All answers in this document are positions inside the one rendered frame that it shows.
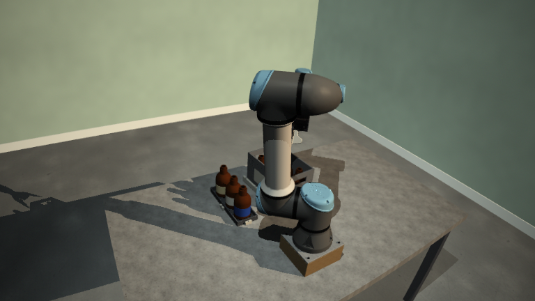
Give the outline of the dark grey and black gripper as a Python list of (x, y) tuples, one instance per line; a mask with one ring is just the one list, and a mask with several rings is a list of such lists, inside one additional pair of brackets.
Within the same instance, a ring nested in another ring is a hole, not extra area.
[(297, 115), (296, 120), (292, 122), (291, 145), (302, 143), (302, 139), (298, 137), (298, 131), (308, 131), (309, 117)]

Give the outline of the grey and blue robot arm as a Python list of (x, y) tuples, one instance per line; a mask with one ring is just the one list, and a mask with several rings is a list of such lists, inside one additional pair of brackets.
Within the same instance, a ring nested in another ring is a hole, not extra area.
[(346, 86), (337, 83), (340, 88), (331, 79), (310, 73), (307, 68), (259, 71), (251, 85), (249, 108), (257, 111), (263, 124), (265, 177), (256, 189), (256, 207), (269, 216), (298, 220), (294, 245), (303, 252), (319, 254), (332, 244), (334, 195), (317, 182), (295, 186), (290, 177), (292, 122), (297, 115), (335, 110), (344, 102)]

